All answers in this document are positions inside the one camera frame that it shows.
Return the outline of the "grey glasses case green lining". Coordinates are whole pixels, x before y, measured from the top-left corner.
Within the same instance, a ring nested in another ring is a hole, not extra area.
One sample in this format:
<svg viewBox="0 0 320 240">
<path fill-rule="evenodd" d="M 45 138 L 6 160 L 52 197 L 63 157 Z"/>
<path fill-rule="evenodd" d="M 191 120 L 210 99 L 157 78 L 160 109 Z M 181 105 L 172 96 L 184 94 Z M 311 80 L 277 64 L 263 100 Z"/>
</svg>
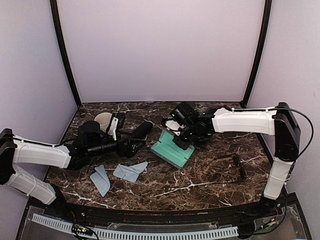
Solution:
<svg viewBox="0 0 320 240">
<path fill-rule="evenodd" d="M 158 141 L 151 147 L 151 152 L 165 160 L 178 169 L 184 167 L 195 151 L 194 146 L 189 146 L 186 150 L 178 147 L 173 142 L 174 136 L 163 130 Z"/>
</svg>

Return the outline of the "dark sunglasses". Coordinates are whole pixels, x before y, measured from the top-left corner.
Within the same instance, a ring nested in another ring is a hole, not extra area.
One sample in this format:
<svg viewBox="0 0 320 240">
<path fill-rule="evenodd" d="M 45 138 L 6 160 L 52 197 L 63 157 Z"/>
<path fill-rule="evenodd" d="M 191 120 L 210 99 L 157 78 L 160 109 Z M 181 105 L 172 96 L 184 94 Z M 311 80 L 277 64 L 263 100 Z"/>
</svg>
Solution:
<svg viewBox="0 0 320 240">
<path fill-rule="evenodd" d="M 216 185 L 238 184 L 247 179 L 246 171 L 236 153 L 214 158 L 206 169 L 208 180 Z"/>
</svg>

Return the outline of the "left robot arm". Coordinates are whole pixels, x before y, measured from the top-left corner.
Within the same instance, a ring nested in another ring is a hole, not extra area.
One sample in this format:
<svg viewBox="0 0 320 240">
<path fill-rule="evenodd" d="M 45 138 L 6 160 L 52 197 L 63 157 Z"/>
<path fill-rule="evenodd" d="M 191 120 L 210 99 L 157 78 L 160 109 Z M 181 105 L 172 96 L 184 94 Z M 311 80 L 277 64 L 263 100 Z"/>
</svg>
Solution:
<svg viewBox="0 0 320 240">
<path fill-rule="evenodd" d="M 47 165 L 67 170 L 79 170 L 94 157 L 115 152 L 120 157 L 132 158 L 146 144 L 145 137 L 152 130 L 150 122 L 143 122 L 133 132 L 118 127 L 111 133 L 101 130 L 96 121 L 87 121 L 77 129 L 72 143 L 48 144 L 19 139 L 9 128 L 0 133 L 0 183 L 25 193 L 43 204 L 60 218 L 67 218 L 70 206 L 60 189 L 36 178 L 18 164 Z"/>
</svg>

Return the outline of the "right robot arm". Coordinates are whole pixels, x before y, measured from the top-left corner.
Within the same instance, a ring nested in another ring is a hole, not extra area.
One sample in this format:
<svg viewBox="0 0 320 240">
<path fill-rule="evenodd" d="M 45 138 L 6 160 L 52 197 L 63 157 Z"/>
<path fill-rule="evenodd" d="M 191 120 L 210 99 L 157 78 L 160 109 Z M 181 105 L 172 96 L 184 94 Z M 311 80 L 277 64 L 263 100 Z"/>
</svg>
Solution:
<svg viewBox="0 0 320 240">
<path fill-rule="evenodd" d="M 195 141 L 216 133 L 258 133 L 275 138 L 275 153 L 263 200 L 255 205 L 255 213 L 266 217 L 275 208 L 274 201 L 289 180 L 300 151 L 301 129 L 294 117 L 296 110 L 287 103 L 267 108 L 209 108 L 199 113 L 187 102 L 176 106 L 170 116 L 178 124 L 173 142 L 186 150 Z"/>
</svg>

